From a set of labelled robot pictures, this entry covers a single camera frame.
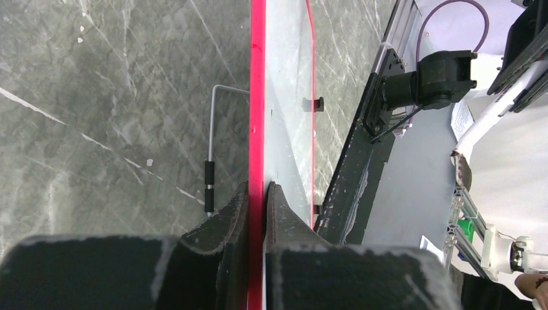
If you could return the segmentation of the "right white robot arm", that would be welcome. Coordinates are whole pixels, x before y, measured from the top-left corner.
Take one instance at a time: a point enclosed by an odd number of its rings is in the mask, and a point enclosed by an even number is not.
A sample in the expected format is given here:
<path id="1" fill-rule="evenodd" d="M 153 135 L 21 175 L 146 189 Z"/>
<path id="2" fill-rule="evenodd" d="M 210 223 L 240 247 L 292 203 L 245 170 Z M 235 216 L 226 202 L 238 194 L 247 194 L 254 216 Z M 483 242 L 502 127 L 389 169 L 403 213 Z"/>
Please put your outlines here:
<path id="1" fill-rule="evenodd" d="M 472 60 L 490 30 L 489 15 L 476 1 L 470 1 L 483 18 L 483 33 L 474 50 L 442 50 L 416 59 L 416 70 L 380 78 L 375 95 L 383 111 L 414 106 L 416 111 L 442 109 L 457 103 L 477 81 L 472 79 Z M 487 94 L 500 99 L 509 96 L 510 110 L 521 112 L 547 92 L 547 1 L 527 1 L 525 10 L 509 28 L 500 72 Z"/>

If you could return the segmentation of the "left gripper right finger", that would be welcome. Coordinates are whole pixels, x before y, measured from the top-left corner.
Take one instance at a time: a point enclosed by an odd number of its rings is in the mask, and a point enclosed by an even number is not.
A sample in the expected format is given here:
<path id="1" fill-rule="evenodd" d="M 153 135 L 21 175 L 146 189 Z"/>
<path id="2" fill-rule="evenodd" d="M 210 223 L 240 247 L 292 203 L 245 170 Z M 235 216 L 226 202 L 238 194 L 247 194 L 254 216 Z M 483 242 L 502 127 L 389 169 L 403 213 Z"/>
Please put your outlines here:
<path id="1" fill-rule="evenodd" d="M 264 240 L 266 309 L 459 309 L 447 270 L 415 247 L 333 245 L 270 183 Z"/>

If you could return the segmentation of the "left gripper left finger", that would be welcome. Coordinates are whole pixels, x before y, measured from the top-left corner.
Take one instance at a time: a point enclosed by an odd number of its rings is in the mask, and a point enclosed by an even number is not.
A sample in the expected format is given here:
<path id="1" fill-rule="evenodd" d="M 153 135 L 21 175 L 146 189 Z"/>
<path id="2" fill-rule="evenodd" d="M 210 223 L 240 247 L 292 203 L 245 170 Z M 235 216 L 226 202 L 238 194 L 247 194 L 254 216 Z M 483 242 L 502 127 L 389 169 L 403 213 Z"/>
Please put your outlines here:
<path id="1" fill-rule="evenodd" d="M 1 262 L 2 309 L 245 309 L 248 185 L 181 235 L 42 235 Z"/>

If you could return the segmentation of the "red framed whiteboard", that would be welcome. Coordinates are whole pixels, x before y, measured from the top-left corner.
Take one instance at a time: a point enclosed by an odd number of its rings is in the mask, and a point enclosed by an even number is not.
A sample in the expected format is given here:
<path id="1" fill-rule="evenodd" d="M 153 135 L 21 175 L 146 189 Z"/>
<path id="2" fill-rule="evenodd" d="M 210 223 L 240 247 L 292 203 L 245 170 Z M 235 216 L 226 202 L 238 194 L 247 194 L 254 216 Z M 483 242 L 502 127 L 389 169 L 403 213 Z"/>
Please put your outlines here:
<path id="1" fill-rule="evenodd" d="M 251 2 L 248 308 L 262 309 L 262 242 L 271 182 L 313 223 L 314 31 L 308 1 Z"/>

